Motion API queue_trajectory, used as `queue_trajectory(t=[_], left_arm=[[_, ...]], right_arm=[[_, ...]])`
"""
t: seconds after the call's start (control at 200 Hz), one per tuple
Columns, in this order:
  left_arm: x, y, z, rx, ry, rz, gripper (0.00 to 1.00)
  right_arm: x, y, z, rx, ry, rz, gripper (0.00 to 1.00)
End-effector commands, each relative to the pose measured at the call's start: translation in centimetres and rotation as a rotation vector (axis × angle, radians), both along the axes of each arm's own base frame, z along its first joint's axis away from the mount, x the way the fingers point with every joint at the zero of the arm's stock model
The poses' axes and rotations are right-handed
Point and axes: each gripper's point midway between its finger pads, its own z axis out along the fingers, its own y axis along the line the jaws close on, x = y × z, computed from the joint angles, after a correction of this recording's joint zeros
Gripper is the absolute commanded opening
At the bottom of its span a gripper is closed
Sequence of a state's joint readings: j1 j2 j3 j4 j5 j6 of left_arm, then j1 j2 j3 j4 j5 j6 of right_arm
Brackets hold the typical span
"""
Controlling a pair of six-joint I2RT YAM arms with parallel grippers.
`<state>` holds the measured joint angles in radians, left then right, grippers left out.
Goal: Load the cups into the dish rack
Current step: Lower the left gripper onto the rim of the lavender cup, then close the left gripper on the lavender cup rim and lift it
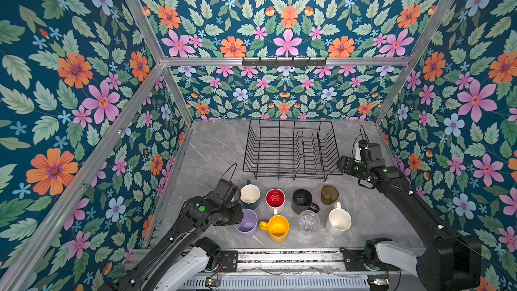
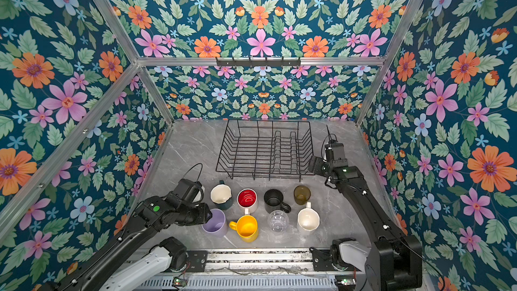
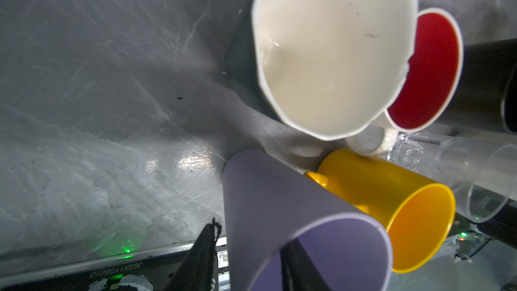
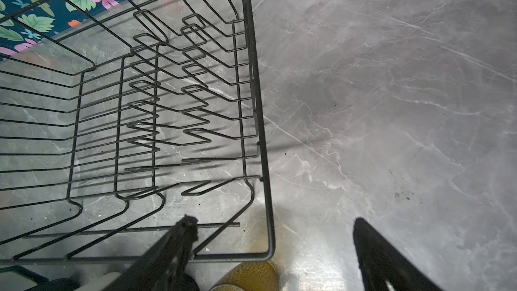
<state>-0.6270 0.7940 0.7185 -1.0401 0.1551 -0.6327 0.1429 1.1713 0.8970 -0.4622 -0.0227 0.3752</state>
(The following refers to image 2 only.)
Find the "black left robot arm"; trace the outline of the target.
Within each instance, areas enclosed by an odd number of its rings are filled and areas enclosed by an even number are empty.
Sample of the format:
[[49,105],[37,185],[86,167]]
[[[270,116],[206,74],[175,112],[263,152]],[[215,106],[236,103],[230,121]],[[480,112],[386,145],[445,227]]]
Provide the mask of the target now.
[[141,245],[172,225],[195,226],[212,214],[203,203],[199,181],[181,179],[167,195],[141,202],[126,225],[89,260],[59,282],[47,282],[41,290],[99,290]]

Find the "white mug red inside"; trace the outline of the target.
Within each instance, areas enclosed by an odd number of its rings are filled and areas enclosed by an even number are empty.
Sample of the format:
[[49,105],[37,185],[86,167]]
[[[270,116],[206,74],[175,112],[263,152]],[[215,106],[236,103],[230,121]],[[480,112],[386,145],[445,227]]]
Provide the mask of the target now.
[[258,208],[258,196],[253,189],[243,189],[237,197],[239,207],[249,214],[253,214]]

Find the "green mug cream inside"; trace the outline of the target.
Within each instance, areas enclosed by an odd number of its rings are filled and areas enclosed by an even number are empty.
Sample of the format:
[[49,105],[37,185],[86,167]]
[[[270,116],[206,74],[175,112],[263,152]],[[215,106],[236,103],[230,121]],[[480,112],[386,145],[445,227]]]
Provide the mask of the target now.
[[222,211],[229,210],[234,202],[232,190],[223,180],[211,190],[210,199]]

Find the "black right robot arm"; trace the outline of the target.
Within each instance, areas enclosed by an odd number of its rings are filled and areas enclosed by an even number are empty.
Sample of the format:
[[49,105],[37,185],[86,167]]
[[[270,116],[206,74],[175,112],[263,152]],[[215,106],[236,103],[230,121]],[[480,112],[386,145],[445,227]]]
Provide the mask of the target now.
[[358,215],[366,229],[370,246],[353,238],[335,239],[330,247],[335,267],[354,266],[365,273],[373,290],[410,290],[423,282],[422,245],[394,223],[371,194],[358,167],[348,163],[344,145],[333,138],[324,146],[324,157],[312,157],[311,173],[324,177]]

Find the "lilac cup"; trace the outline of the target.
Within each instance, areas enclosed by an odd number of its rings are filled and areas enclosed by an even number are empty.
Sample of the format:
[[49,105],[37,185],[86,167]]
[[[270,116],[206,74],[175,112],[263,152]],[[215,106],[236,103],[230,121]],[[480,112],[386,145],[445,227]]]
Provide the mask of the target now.
[[211,214],[211,219],[201,225],[203,231],[214,237],[224,237],[228,232],[226,215],[222,210],[217,208],[212,209]]

